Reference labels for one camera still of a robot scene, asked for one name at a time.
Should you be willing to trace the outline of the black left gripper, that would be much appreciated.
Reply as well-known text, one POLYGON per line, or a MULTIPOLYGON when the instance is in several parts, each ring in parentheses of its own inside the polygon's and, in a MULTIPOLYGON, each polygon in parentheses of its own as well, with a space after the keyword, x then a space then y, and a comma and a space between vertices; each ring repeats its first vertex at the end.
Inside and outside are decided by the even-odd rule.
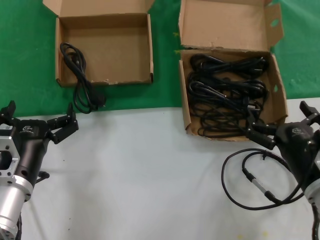
POLYGON ((35 185, 43 158, 47 153, 49 141, 59 144, 78 129, 78 121, 72 103, 69 103, 66 115, 48 120, 14 118, 16 103, 11 100, 8 106, 0 110, 0 124, 16 128, 18 133, 19 162, 14 174, 35 185))

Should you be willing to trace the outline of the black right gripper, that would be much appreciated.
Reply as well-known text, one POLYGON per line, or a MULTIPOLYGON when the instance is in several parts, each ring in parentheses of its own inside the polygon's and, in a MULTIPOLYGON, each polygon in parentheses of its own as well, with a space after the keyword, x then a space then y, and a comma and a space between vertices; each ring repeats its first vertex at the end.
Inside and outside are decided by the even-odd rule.
POLYGON ((278 128, 276 125, 262 123, 252 113, 248 113, 245 136, 268 150, 277 146, 304 192, 320 178, 320 170, 315 164, 320 151, 320 131, 314 131, 311 127, 314 123, 320 124, 320 113, 305 101, 300 102, 299 109, 305 119, 286 123, 278 128))

